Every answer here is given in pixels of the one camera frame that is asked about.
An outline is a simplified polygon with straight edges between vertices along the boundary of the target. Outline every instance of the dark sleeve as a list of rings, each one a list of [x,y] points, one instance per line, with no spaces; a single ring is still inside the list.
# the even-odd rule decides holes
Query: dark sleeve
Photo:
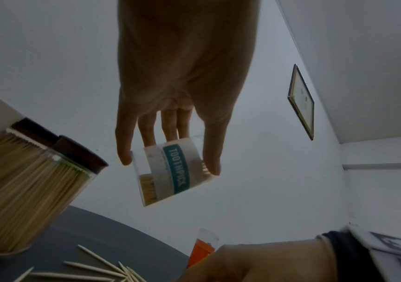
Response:
[[[334,247],[338,282],[384,282],[367,248],[350,233],[331,231],[323,234]]]

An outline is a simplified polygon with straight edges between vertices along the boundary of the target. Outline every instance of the dark table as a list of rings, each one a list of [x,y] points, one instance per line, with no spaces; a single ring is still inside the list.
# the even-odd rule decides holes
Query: dark table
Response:
[[[106,217],[69,207],[28,251],[11,259],[0,259],[0,282],[13,282],[31,267],[36,272],[110,277],[63,265],[63,261],[71,261],[112,270],[80,250],[78,244],[116,266],[120,261],[131,267],[147,282],[172,281],[188,263],[186,255],[157,239]],[[56,280],[27,277],[24,281]]]

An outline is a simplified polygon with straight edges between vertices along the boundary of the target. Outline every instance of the framed certificate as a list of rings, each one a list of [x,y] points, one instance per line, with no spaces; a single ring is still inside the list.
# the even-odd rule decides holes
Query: framed certificate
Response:
[[[295,110],[295,113],[298,115],[299,120],[301,120],[310,139],[313,140],[315,102],[296,64],[293,66],[292,79],[290,81],[289,95],[287,98]]]

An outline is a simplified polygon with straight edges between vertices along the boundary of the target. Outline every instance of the clear plastic container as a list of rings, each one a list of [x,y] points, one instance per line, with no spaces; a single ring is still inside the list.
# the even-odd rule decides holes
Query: clear plastic container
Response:
[[[201,156],[203,135],[132,150],[143,206],[210,181]]]
[[[0,183],[0,255],[29,248],[49,224],[107,166],[60,136],[9,181]]]
[[[187,268],[192,267],[207,256],[214,253],[218,246],[219,237],[207,229],[201,228],[197,235],[196,243],[194,243],[191,251],[190,259]]]

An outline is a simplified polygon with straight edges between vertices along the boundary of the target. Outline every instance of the jar lid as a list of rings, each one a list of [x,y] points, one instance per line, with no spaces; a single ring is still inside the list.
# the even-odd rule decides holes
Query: jar lid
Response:
[[[46,147],[50,147],[58,141],[57,135],[29,118],[24,118],[10,127]]]
[[[102,169],[108,166],[108,163],[95,153],[63,135],[59,136],[58,141],[51,149],[95,174],[99,174]]]

